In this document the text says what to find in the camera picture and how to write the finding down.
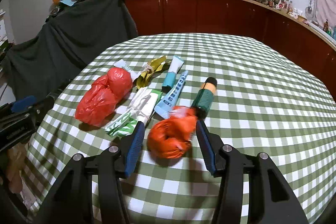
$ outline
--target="dark gray cloth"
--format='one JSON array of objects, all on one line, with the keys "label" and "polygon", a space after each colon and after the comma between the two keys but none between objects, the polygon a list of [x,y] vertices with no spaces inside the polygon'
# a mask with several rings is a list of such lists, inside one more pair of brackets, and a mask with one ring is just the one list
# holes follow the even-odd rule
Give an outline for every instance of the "dark gray cloth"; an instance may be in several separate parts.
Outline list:
[{"label": "dark gray cloth", "polygon": [[86,0],[49,20],[34,39],[13,46],[1,66],[16,100],[41,100],[106,48],[135,37],[122,0]]}]

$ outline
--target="orange plastic bag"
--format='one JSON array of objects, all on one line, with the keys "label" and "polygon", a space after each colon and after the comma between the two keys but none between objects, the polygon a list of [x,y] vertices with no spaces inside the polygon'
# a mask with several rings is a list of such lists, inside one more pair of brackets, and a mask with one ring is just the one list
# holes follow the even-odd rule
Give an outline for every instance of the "orange plastic bag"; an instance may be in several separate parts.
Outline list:
[{"label": "orange plastic bag", "polygon": [[92,83],[79,102],[75,118],[94,126],[101,126],[104,118],[116,108],[116,104],[132,89],[132,78],[122,68],[111,68]]},{"label": "orange plastic bag", "polygon": [[181,157],[191,146],[190,136],[195,131],[196,122],[194,109],[175,106],[169,119],[152,127],[147,138],[148,148],[160,158]]}]

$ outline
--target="metal screw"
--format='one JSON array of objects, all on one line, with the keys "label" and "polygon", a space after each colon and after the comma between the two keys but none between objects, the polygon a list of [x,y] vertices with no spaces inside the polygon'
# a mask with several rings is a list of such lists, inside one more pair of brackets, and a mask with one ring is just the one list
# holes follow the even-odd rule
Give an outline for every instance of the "metal screw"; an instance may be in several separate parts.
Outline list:
[{"label": "metal screw", "polygon": [[226,145],[223,146],[223,150],[225,152],[230,152],[230,151],[232,151],[232,147],[230,145],[226,144]]},{"label": "metal screw", "polygon": [[115,152],[117,152],[118,151],[118,146],[111,146],[110,148],[109,148],[109,151],[111,152],[111,153],[115,153]]},{"label": "metal screw", "polygon": [[261,152],[259,154],[259,157],[262,158],[263,160],[267,160],[268,159],[268,155],[266,153],[264,153],[264,152]]},{"label": "metal screw", "polygon": [[78,161],[82,158],[82,155],[81,154],[75,154],[72,158],[73,158],[73,160]]}]

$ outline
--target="cabinet door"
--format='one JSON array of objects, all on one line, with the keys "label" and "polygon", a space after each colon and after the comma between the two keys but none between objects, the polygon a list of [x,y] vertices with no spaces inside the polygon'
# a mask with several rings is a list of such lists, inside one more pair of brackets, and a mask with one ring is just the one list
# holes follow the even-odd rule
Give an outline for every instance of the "cabinet door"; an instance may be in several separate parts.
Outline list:
[{"label": "cabinet door", "polygon": [[275,12],[270,13],[263,42],[318,79],[332,51],[310,30]]},{"label": "cabinet door", "polygon": [[262,41],[268,12],[243,0],[198,0],[197,32],[240,35]]},{"label": "cabinet door", "polygon": [[227,34],[229,10],[226,0],[198,0],[197,32]]},{"label": "cabinet door", "polygon": [[165,33],[196,32],[197,0],[163,0]]},{"label": "cabinet door", "polygon": [[139,35],[164,33],[162,0],[124,0]]},{"label": "cabinet door", "polygon": [[328,55],[325,62],[323,73],[321,76],[321,81],[325,84],[330,94],[336,101],[336,52],[332,52]]},{"label": "cabinet door", "polygon": [[302,47],[302,38],[296,29],[297,25],[297,22],[270,11],[263,39],[264,44],[296,64]]},{"label": "cabinet door", "polygon": [[298,25],[298,31],[302,33],[302,48],[296,64],[321,80],[328,57],[334,50],[305,27]]}]

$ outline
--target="green checkered tablecloth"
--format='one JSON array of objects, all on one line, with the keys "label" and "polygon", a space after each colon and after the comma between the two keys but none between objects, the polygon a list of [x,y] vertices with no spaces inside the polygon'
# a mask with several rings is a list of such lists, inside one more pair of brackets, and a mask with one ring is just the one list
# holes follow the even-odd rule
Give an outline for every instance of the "green checkered tablecloth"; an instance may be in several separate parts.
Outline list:
[{"label": "green checkered tablecloth", "polygon": [[[268,153],[298,197],[310,223],[336,189],[336,104],[324,84],[276,51],[252,38],[221,34],[161,34],[115,45],[91,62],[56,100],[30,141],[23,178],[36,195],[38,210],[48,190],[75,153],[93,156],[112,142],[103,129],[74,119],[91,83],[124,59],[135,71],[152,58],[178,55],[179,74],[189,75],[177,105],[190,106],[207,77],[218,91],[205,119],[208,129],[242,153]],[[161,89],[166,73],[149,87]],[[116,109],[123,113],[136,92]],[[135,173],[122,181],[132,223],[210,223],[220,178],[206,170],[196,136],[179,160],[160,160],[147,150],[149,122]],[[97,177],[93,177],[94,215],[100,220]],[[248,176],[244,178],[241,222],[248,214]]]}]

